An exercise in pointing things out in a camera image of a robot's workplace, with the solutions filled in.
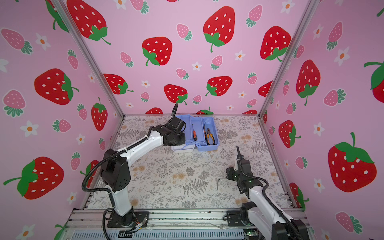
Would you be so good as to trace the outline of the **orange screwdriver long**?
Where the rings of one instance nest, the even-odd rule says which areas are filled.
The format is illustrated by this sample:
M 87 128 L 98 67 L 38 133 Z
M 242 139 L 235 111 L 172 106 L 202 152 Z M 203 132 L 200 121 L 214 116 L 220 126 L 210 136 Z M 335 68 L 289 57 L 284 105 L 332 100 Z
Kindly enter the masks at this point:
M 196 131 L 195 131 L 193 125 L 192 125 L 192 131 L 193 131 L 193 140 L 194 140 L 194 141 L 197 141 L 197 140 L 198 140 L 198 137 L 197 137 L 197 133 L 196 133 Z

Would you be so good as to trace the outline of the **white lid blue tool box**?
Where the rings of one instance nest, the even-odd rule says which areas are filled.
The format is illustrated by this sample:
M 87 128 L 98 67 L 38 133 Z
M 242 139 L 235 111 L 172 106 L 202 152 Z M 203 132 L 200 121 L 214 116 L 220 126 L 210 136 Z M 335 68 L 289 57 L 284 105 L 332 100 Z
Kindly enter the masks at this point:
M 194 149 L 199 152 L 215 151 L 220 141 L 215 120 L 213 117 L 193 117 L 191 115 L 178 115 L 186 123 L 184 134 L 186 141 L 181 146 L 172 146 L 175 153 L 191 153 Z

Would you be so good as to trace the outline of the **orange handled pliers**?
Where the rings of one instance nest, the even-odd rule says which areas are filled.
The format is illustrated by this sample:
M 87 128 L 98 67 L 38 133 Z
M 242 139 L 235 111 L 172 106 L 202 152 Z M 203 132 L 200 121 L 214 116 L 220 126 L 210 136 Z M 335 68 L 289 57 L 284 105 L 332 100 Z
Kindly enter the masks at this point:
M 210 128 L 207 128 L 206 125 L 204 125 L 204 132 L 205 132 L 205 140 L 208 146 L 215 145 L 216 140 L 213 136 L 213 133 L 211 132 Z

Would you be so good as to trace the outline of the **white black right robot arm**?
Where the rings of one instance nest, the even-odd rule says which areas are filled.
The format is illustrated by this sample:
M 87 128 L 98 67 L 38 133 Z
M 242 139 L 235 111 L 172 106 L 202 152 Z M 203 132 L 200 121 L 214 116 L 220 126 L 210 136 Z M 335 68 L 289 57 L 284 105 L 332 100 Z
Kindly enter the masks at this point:
M 237 183 L 241 194 L 250 200 L 242 204 L 238 211 L 227 211 L 223 220 L 230 227 L 256 227 L 259 239 L 264 240 L 309 240 L 307 226 L 295 220 L 281 209 L 266 193 L 269 182 L 252 173 L 249 160 L 246 160 L 237 147 L 235 167 L 226 169 L 227 179 Z

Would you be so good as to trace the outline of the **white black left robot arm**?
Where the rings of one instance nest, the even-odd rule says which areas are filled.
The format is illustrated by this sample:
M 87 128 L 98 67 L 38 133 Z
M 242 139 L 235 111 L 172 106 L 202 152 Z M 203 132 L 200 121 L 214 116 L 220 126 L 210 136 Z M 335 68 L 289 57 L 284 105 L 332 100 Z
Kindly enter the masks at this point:
M 105 209 L 102 216 L 103 234 L 107 240 L 110 239 L 106 226 L 107 213 L 111 213 L 122 227 L 129 227 L 136 222 L 127 190 L 132 179 L 132 165 L 160 146 L 182 146 L 186 143 L 184 131 L 187 124 L 176 116 L 178 106 L 174 105 L 171 118 L 164 125 L 150 126 L 144 137 L 117 151 L 107 150 L 104 158 L 85 175 L 82 182 L 84 192 L 107 192 L 109 196 L 111 207 Z M 100 170 L 100 177 L 106 186 L 91 189 L 87 187 L 88 180 L 97 170 Z

